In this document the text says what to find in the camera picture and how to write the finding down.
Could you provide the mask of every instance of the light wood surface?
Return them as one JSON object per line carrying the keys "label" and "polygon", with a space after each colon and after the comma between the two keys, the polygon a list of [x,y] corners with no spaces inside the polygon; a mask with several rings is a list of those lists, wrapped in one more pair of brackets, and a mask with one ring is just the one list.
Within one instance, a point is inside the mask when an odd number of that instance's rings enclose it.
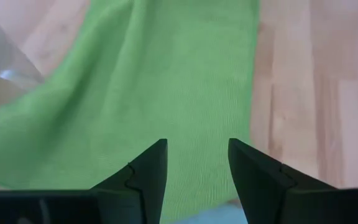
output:
{"label": "light wood surface", "polygon": [[358,1],[260,6],[255,146],[336,187],[358,187]]}
{"label": "light wood surface", "polygon": [[70,49],[90,0],[0,0],[0,26],[42,75]]}

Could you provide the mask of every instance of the green towel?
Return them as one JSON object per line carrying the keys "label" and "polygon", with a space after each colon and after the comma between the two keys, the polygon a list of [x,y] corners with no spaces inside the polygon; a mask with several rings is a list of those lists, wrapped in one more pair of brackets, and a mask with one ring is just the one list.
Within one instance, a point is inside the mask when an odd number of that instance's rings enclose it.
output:
{"label": "green towel", "polygon": [[236,196],[257,0],[94,0],[47,82],[0,107],[0,184],[88,189],[168,139],[162,223]]}

